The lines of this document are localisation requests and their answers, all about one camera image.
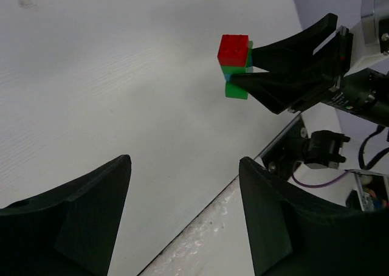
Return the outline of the green lego brick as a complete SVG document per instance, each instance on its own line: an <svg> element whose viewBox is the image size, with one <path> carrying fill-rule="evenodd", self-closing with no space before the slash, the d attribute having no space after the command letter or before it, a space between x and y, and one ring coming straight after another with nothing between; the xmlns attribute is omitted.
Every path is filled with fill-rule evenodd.
<svg viewBox="0 0 389 276"><path fill-rule="evenodd" d="M240 87L228 81L225 83L225 96L227 98L247 100L249 94L247 91L241 89Z"/></svg>

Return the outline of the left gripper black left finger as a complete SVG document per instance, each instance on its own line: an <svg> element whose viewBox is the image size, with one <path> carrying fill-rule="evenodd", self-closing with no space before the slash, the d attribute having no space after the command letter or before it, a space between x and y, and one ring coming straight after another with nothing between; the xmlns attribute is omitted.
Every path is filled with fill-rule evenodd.
<svg viewBox="0 0 389 276"><path fill-rule="evenodd" d="M121 155L1 209L1 275L107 275L131 177Z"/></svg>

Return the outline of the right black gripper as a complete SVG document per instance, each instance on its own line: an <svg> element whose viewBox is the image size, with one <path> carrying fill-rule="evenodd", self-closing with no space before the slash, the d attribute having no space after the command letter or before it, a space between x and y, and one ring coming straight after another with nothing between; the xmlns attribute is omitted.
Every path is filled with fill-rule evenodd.
<svg viewBox="0 0 389 276"><path fill-rule="evenodd" d="M318 103L345 109L344 75L350 69L353 34L345 26L314 55L336 29L338 16L329 13L312 26L284 40L252 49L252 65L268 72L237 74L231 84L248 92L274 114L303 112Z"/></svg>

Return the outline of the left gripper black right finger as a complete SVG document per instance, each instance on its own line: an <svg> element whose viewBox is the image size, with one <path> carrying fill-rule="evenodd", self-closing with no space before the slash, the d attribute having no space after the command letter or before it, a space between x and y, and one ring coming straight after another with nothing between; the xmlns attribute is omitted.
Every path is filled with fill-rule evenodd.
<svg viewBox="0 0 389 276"><path fill-rule="evenodd" d="M249 157L239 184L256 275L387 275L388 210L312 195Z"/></svg>

